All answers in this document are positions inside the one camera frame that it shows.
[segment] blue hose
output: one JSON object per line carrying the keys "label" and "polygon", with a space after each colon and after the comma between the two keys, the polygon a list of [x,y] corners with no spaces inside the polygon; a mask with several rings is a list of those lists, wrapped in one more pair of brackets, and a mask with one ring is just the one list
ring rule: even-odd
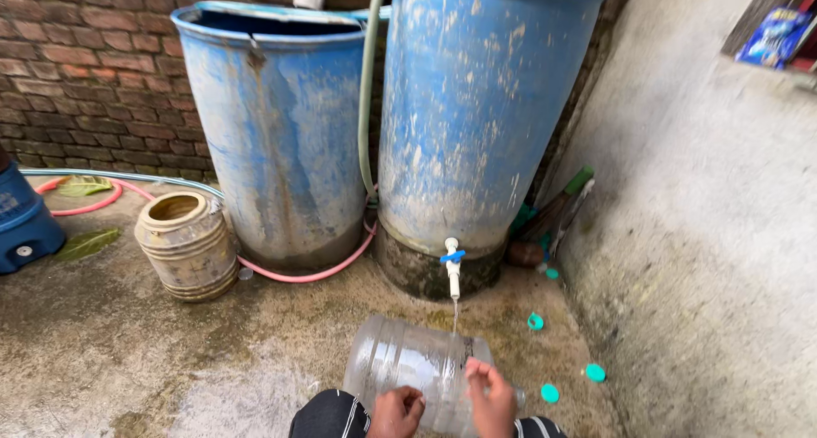
{"label": "blue hose", "polygon": [[224,198],[224,193],[218,189],[212,188],[205,183],[197,181],[184,180],[182,178],[169,178],[168,176],[153,176],[153,175],[138,175],[136,173],[121,173],[121,172],[106,172],[103,170],[76,170],[74,168],[38,168],[30,170],[20,170],[26,176],[64,176],[64,175],[88,175],[88,176],[102,176],[104,178],[119,178],[120,180],[135,180],[178,184],[179,186],[187,186],[189,188],[200,189],[207,191],[216,197]]}

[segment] wet floor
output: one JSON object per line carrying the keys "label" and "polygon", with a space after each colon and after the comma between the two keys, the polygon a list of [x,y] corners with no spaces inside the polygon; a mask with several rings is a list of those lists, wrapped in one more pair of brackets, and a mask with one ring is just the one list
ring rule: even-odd
{"label": "wet floor", "polygon": [[[123,235],[80,261],[49,257],[0,277],[0,436],[285,436],[312,395],[340,387],[370,315],[452,328],[451,302],[396,291],[367,256],[317,284],[255,275],[216,301],[176,302],[132,237],[143,204],[126,191],[98,212],[61,218],[69,236]],[[542,331],[528,329],[532,311]],[[583,376],[593,360],[557,281],[505,268],[495,289],[460,302],[457,330],[488,341],[498,368],[526,390],[524,414],[570,436],[620,435],[607,386]],[[543,383],[559,388],[557,404],[541,399]]]}

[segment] fallen leaf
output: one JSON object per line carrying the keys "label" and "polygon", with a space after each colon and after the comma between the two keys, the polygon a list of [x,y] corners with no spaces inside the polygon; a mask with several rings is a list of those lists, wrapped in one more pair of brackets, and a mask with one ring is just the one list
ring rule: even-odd
{"label": "fallen leaf", "polygon": [[94,192],[100,192],[113,188],[114,185],[107,178],[99,176],[77,175],[71,176],[57,184],[56,188],[60,195],[67,197],[85,197]]}
{"label": "fallen leaf", "polygon": [[113,243],[121,234],[122,230],[114,227],[77,235],[69,239],[54,257],[58,261],[76,261],[87,255],[100,252],[102,248]]}

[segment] hand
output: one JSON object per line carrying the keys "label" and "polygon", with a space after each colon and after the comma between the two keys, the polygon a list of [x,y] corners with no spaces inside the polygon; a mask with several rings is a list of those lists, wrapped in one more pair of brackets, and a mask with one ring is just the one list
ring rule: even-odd
{"label": "hand", "polygon": [[367,438],[409,438],[414,436],[426,411],[423,392],[403,386],[385,392],[374,401],[372,425]]}
{"label": "hand", "polygon": [[482,438],[513,437],[516,391],[494,366],[475,358],[465,365],[468,395],[474,407],[474,426]]}

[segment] blue barrel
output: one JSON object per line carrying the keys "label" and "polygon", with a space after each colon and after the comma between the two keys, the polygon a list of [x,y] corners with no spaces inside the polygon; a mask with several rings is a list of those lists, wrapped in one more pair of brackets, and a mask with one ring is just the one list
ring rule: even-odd
{"label": "blue barrel", "polygon": [[378,182],[388,234],[426,255],[503,247],[603,0],[393,0]]}
{"label": "blue barrel", "polygon": [[208,5],[171,18],[243,253],[271,269],[333,266],[362,231],[363,23]]}
{"label": "blue barrel", "polygon": [[43,198],[10,162],[0,171],[0,274],[56,252],[65,240]]}

